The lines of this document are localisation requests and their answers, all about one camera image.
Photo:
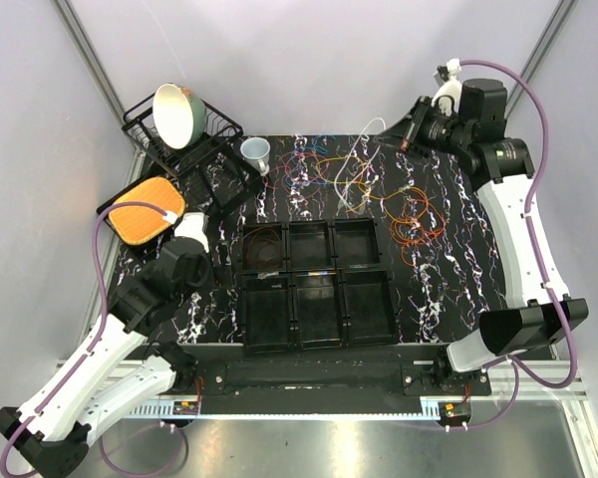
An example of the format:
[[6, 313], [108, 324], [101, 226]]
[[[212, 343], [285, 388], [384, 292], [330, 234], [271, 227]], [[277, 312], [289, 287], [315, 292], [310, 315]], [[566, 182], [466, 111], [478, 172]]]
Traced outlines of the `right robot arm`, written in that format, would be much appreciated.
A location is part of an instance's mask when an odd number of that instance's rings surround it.
[[466, 386], [468, 372], [571, 338], [589, 315], [587, 302], [572, 298], [551, 255], [529, 196], [537, 174], [528, 147], [505, 134], [506, 102], [498, 80], [451, 80], [433, 97], [419, 97], [375, 138], [405, 154], [436, 150], [453, 156], [493, 230], [506, 307], [481, 314], [476, 331], [448, 346], [432, 372], [436, 389], [448, 395]]

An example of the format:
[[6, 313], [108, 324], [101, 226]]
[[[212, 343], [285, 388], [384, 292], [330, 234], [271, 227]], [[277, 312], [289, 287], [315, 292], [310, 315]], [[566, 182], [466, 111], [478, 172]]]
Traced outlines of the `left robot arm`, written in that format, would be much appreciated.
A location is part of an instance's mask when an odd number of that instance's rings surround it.
[[198, 233], [174, 236], [157, 258], [105, 294], [94, 328], [56, 374], [20, 407], [0, 409], [7, 444], [0, 471], [17, 450], [31, 474], [67, 477], [106, 430], [152, 395], [200, 394], [198, 360], [175, 342], [158, 346], [129, 376], [106, 389], [101, 384], [118, 364], [163, 323], [182, 298], [212, 280], [208, 240]]

